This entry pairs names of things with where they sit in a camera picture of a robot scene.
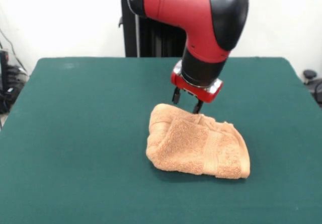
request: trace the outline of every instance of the green table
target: green table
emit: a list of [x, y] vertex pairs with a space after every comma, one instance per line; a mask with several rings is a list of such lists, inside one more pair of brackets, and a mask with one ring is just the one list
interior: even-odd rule
[[0, 223], [322, 223], [322, 113], [282, 58], [231, 58], [202, 109], [245, 138], [248, 179], [152, 166], [149, 115], [177, 60], [40, 60], [0, 133]]

